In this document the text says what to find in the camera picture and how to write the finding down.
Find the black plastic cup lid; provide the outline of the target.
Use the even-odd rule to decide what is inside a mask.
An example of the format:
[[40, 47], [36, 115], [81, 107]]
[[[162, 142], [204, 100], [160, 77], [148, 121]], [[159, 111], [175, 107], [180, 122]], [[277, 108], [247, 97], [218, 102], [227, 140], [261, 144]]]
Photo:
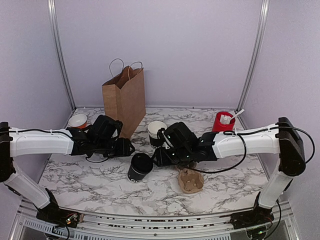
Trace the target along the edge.
[[131, 159], [131, 167], [140, 174], [148, 174], [153, 170], [153, 161], [145, 153], [136, 153]]

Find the black paper coffee cup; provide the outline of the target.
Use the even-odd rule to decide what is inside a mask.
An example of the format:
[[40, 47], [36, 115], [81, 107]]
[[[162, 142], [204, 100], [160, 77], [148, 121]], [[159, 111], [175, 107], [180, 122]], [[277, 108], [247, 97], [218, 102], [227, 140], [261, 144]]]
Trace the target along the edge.
[[139, 183], [141, 182], [153, 169], [152, 168], [146, 168], [146, 169], [138, 169], [133, 164], [130, 165], [128, 172], [127, 172], [127, 178], [132, 183]]

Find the cardboard cup carrier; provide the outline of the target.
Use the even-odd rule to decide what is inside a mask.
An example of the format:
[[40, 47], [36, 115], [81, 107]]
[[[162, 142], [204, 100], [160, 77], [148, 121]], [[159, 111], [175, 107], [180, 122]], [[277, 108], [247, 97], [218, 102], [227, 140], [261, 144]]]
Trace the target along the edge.
[[195, 194], [201, 192], [204, 187], [204, 178], [200, 172], [177, 166], [178, 184], [185, 194]]

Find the brown paper bag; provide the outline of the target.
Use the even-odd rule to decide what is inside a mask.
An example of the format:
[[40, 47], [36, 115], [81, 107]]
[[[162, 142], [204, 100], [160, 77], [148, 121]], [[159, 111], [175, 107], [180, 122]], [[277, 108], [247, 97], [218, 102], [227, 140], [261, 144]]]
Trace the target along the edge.
[[144, 67], [123, 66], [102, 85], [105, 115], [121, 121], [120, 136], [130, 139], [146, 115]]

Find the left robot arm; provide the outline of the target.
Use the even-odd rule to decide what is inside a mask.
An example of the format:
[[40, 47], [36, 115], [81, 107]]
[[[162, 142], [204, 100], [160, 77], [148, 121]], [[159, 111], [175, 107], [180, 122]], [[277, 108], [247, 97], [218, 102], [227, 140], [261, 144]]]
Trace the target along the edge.
[[19, 129], [0, 124], [0, 181], [11, 191], [28, 199], [37, 209], [37, 219], [76, 228], [80, 213], [59, 207], [53, 193], [39, 186], [25, 174], [14, 158], [25, 155], [61, 154], [86, 156], [99, 154], [105, 160], [128, 157], [134, 151], [130, 139], [121, 137], [123, 123], [99, 115], [85, 128], [68, 127], [58, 130]]

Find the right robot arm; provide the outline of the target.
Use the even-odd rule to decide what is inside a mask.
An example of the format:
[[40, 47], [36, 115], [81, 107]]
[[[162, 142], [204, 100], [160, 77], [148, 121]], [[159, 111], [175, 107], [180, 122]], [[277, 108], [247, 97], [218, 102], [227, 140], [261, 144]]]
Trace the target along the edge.
[[273, 221], [272, 210], [276, 201], [294, 177], [305, 171], [307, 160], [300, 132], [286, 117], [261, 128], [211, 131], [201, 137], [197, 137], [183, 122], [176, 122], [158, 131], [158, 137], [166, 145], [157, 147], [151, 159], [158, 167], [187, 167], [193, 162], [216, 161], [238, 155], [278, 155], [277, 167], [255, 198], [253, 208], [230, 216], [234, 229], [248, 228]]

